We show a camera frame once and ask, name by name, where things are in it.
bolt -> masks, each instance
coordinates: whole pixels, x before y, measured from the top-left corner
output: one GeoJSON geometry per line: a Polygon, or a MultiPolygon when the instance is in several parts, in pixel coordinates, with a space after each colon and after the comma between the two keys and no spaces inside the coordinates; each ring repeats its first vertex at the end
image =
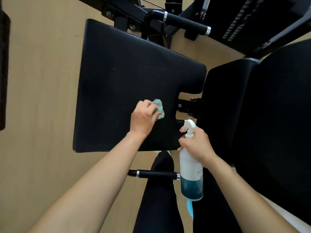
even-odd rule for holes
{"type": "Polygon", "coordinates": [[[136,26],[135,26],[134,24],[131,24],[131,25],[130,25],[130,29],[131,29],[132,31],[134,31],[134,30],[136,29],[136,26]]]}
{"type": "Polygon", "coordinates": [[[107,11],[106,12],[106,16],[107,16],[107,18],[111,19],[112,18],[112,13],[110,11],[107,11]]]}

white spray bottle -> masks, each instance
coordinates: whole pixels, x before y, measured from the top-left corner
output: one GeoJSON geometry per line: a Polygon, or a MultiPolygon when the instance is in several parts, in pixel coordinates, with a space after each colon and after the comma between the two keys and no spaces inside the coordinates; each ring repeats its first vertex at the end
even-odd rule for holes
{"type": "MultiPolygon", "coordinates": [[[[185,135],[186,140],[192,139],[195,127],[192,120],[185,120],[182,132],[188,130],[185,135]]],[[[186,148],[181,150],[179,157],[181,193],[190,201],[198,201],[203,197],[203,167],[189,154],[186,148]]]]}

shoe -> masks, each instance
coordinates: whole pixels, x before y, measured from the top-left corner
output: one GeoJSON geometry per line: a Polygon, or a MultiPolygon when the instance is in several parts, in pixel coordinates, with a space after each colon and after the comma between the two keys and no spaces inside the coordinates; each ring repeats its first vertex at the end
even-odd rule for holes
{"type": "Polygon", "coordinates": [[[160,152],[162,152],[162,150],[155,150],[154,152],[156,152],[156,155],[158,155],[160,152]]]}

forearm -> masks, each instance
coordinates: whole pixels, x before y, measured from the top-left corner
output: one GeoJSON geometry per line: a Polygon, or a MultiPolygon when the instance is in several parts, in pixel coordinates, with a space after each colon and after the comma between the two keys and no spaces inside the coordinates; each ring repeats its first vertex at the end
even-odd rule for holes
{"type": "Polygon", "coordinates": [[[298,232],[221,158],[203,166],[216,179],[243,233],[298,232]]]}
{"type": "Polygon", "coordinates": [[[99,232],[144,138],[128,133],[29,232],[99,232]]]}

rag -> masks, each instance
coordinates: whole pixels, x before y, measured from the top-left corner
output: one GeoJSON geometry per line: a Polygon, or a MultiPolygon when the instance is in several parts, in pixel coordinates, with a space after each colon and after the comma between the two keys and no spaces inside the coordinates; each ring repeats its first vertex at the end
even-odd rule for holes
{"type": "Polygon", "coordinates": [[[162,118],[164,118],[164,111],[163,111],[162,101],[161,101],[160,99],[155,99],[155,100],[153,101],[153,103],[159,107],[159,108],[158,108],[157,110],[155,110],[153,113],[158,112],[158,111],[161,111],[161,112],[162,112],[162,114],[160,114],[160,115],[158,116],[157,119],[162,119],[162,118]]]}

